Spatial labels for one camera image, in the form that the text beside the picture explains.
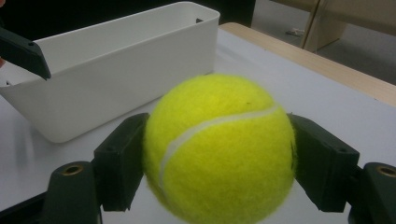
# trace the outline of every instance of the black object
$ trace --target black object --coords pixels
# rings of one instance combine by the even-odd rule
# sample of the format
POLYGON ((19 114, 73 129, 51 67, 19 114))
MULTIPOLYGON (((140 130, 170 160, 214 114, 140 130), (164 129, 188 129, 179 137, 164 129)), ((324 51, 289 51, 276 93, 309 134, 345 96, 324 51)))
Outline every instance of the black object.
POLYGON ((141 140, 148 117, 139 114, 121 123, 94 151, 92 162, 55 170, 40 223, 101 223, 101 205, 105 211, 130 209, 143 177, 141 140))
POLYGON ((33 41, 0 27, 0 56, 44 79, 50 78, 41 48, 33 41))
POLYGON ((126 119, 94 151, 98 198, 105 211, 131 208, 143 176, 142 139, 148 114, 126 119))
POLYGON ((357 169, 359 152, 310 119, 289 115, 296 132, 296 179, 323 212, 343 212, 349 177, 357 169))
POLYGON ((100 213, 93 168, 89 162, 72 162, 52 173, 41 224, 96 224, 100 213))
POLYGON ((296 179, 317 208, 343 212, 350 224, 396 224, 396 168, 370 162, 310 119, 289 115, 296 131, 296 179))
POLYGON ((46 193, 41 193, 22 203, 0 212, 2 224, 38 224, 41 218, 46 193))

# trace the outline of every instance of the floor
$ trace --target floor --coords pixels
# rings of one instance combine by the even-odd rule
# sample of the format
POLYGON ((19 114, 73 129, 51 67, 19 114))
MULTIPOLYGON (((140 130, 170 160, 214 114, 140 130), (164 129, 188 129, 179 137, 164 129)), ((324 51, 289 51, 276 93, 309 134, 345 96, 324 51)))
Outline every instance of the floor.
MULTIPOLYGON (((287 35, 303 30, 309 13, 270 0, 256 0, 252 28, 294 46, 300 37, 287 35)), ((396 85, 396 36, 349 24, 341 38, 316 54, 396 85)))

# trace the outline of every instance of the tennis ball seam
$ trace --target tennis ball seam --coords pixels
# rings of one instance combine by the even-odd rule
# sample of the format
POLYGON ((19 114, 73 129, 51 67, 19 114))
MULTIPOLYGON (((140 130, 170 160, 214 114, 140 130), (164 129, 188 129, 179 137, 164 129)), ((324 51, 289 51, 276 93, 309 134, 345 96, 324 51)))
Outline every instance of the tennis ball seam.
POLYGON ((170 161, 170 159, 173 157, 173 155, 175 155, 175 153, 178 151, 178 149, 184 143, 186 143, 188 140, 190 140, 196 133, 202 132, 205 129, 212 127, 214 125, 220 125, 223 123, 232 122, 232 121, 236 121, 236 120, 240 120, 240 119, 254 119, 254 118, 264 117, 264 116, 274 113, 279 108, 280 108, 279 105, 273 105, 273 106, 266 108, 264 110, 250 111, 250 112, 242 113, 242 114, 217 117, 214 119, 206 120, 206 121, 201 122, 195 126, 190 127, 184 133, 179 135, 175 140, 170 142, 168 147, 165 150, 163 159, 161 160, 160 172, 159 172, 159 187, 160 187, 160 189, 163 191, 163 176, 164 176, 164 171, 165 171, 165 167, 166 167, 167 163, 170 161))

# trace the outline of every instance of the screw hole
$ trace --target screw hole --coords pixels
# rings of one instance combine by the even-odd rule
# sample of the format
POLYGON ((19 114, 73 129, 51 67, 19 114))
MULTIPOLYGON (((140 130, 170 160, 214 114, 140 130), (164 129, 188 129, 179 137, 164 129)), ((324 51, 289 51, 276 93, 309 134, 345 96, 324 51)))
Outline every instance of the screw hole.
POLYGON ((387 167, 387 166, 378 166, 376 168, 376 170, 381 174, 381 175, 387 175, 390 177, 394 177, 396 178, 396 170, 391 168, 391 167, 387 167))
POLYGON ((81 165, 71 165, 66 167, 62 172, 62 175, 76 175, 80 173, 84 168, 81 165))

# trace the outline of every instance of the white plastic bin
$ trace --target white plastic bin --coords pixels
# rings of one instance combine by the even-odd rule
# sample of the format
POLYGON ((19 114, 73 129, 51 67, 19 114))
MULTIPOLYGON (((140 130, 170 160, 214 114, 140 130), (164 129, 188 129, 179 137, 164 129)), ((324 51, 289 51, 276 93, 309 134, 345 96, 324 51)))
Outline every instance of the white plastic bin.
POLYGON ((35 41, 52 78, 8 63, 0 93, 65 142, 213 70, 219 13, 181 2, 35 41))

